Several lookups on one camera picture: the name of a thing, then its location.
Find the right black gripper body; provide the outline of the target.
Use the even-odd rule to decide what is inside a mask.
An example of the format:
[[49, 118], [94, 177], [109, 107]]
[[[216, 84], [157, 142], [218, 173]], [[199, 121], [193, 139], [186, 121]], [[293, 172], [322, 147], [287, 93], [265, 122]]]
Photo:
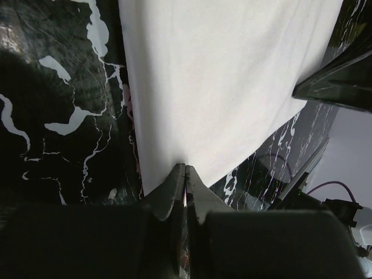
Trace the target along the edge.
[[292, 96], [371, 113], [371, 50], [343, 53], [296, 85]]

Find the white t shirt red print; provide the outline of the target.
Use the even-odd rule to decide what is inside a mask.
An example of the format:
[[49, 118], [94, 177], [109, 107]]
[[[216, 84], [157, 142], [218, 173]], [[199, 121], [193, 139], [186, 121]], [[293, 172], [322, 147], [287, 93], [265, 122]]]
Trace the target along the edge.
[[120, 1], [144, 194], [174, 165], [206, 186], [227, 175], [304, 101], [341, 1]]

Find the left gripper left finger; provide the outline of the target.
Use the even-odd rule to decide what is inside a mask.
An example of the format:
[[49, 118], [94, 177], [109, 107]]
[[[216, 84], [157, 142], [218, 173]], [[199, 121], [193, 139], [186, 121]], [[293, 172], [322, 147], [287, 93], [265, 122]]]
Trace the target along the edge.
[[142, 206], [151, 214], [142, 254], [142, 278], [179, 278], [186, 167], [177, 164]]

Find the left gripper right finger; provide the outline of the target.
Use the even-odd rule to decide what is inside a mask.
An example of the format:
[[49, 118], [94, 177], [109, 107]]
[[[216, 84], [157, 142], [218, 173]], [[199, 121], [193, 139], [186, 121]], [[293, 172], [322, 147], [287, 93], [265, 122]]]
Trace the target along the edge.
[[185, 169], [187, 225], [189, 235], [189, 266], [191, 278], [213, 278], [210, 232], [205, 220], [210, 212], [233, 212], [202, 182], [193, 166]]

